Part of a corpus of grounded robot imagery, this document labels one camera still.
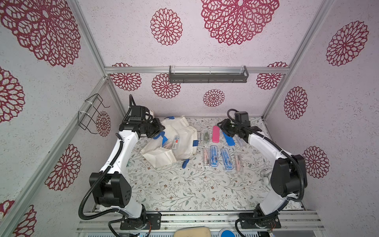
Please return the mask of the clear pink compass case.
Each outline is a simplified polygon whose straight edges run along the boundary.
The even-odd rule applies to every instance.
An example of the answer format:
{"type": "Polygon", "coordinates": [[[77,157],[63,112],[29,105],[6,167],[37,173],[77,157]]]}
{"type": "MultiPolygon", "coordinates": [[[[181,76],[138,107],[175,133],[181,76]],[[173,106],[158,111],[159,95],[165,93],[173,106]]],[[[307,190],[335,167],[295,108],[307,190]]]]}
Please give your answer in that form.
{"type": "Polygon", "coordinates": [[[235,155],[235,168],[237,172],[243,172],[243,160],[241,154],[235,155]]]}
{"type": "Polygon", "coordinates": [[[207,148],[203,148],[203,165],[205,168],[210,167],[210,158],[207,148]]]}

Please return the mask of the white canvas bag blue handles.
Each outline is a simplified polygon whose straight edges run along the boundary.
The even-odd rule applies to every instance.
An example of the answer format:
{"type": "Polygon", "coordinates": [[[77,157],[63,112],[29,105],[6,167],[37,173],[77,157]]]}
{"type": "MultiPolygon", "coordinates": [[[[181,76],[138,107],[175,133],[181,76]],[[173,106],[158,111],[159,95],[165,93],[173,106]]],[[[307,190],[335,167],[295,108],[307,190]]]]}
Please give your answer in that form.
{"type": "Polygon", "coordinates": [[[172,165],[191,159],[197,151],[198,132],[185,116],[167,117],[161,124],[165,127],[150,140],[140,154],[153,168],[172,165]]]}

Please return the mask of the clear green stationery pack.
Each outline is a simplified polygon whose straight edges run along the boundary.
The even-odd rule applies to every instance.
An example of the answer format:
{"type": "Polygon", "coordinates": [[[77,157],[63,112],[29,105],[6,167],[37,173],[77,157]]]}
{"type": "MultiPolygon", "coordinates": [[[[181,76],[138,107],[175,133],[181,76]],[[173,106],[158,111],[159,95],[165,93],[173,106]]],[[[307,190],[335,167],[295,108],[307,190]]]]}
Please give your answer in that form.
{"type": "Polygon", "coordinates": [[[205,132],[204,132],[204,135],[203,135],[203,142],[204,142],[205,144],[208,144],[209,141],[210,141],[210,133],[209,133],[209,131],[205,131],[205,132]]]}

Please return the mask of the clear blue compass set case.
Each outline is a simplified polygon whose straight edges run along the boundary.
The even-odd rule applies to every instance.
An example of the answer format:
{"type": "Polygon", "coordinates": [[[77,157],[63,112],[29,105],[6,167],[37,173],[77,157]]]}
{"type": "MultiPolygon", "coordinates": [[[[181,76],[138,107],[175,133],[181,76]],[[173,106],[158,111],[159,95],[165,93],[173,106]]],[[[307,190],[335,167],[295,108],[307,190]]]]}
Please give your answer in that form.
{"type": "Polygon", "coordinates": [[[212,145],[210,147],[210,165],[212,167],[217,167],[218,166],[218,147],[215,145],[212,145]]]}

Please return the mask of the small clear stationery pack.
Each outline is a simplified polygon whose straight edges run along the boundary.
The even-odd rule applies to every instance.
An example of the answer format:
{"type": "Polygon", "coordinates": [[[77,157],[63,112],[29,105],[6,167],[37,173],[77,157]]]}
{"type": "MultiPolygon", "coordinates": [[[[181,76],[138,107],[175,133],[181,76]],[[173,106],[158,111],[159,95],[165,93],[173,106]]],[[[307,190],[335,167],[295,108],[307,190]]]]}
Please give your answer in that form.
{"type": "Polygon", "coordinates": [[[202,141],[202,132],[200,130],[197,131],[197,136],[196,136],[196,145],[200,146],[202,141]]]}

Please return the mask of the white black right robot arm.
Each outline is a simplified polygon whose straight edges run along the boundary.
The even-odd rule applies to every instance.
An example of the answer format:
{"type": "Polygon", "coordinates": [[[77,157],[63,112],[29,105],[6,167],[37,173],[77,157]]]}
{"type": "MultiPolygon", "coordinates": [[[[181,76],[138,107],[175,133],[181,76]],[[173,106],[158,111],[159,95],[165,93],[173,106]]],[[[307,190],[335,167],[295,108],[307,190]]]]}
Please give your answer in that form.
{"type": "Polygon", "coordinates": [[[217,124],[229,137],[238,136],[258,149],[273,164],[270,176],[270,192],[258,205],[263,216],[280,212],[290,201],[301,202],[308,185],[305,159],[284,151],[262,133],[257,126],[225,119],[217,124]]]}

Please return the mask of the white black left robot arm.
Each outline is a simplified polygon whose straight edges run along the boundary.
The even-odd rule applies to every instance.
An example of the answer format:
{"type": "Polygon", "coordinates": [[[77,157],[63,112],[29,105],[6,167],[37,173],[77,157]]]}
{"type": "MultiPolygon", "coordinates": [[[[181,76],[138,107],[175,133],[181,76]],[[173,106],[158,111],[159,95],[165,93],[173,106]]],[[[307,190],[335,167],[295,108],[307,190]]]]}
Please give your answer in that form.
{"type": "Polygon", "coordinates": [[[146,210],[132,198],[132,188],[126,180],[126,166],[131,153],[142,134],[148,138],[157,137],[165,127],[155,118],[151,122],[121,124],[115,135],[117,142],[106,163],[99,172],[93,172],[89,178],[90,190],[86,197],[93,195],[97,205],[105,210],[81,219],[90,220],[108,213],[119,213],[126,218],[140,219],[146,210]]]}

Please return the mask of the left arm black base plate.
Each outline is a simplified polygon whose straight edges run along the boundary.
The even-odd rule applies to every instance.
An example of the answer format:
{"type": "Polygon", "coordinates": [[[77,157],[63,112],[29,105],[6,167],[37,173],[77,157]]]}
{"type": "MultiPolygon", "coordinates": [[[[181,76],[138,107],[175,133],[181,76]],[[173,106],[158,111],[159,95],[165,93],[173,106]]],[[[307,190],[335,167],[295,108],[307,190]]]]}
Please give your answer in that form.
{"type": "Polygon", "coordinates": [[[162,214],[160,212],[146,212],[139,218],[127,218],[121,222],[120,229],[128,231],[159,230],[162,214]]]}

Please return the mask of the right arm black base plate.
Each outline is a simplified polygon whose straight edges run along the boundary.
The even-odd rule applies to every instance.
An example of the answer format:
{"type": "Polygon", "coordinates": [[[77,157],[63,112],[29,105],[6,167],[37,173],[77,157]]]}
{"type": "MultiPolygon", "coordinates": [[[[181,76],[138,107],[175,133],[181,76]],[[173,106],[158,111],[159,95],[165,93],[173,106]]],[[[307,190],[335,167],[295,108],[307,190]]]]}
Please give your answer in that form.
{"type": "Polygon", "coordinates": [[[278,217],[279,212],[263,215],[259,212],[241,213],[239,220],[242,229],[279,229],[281,223],[278,217]]]}

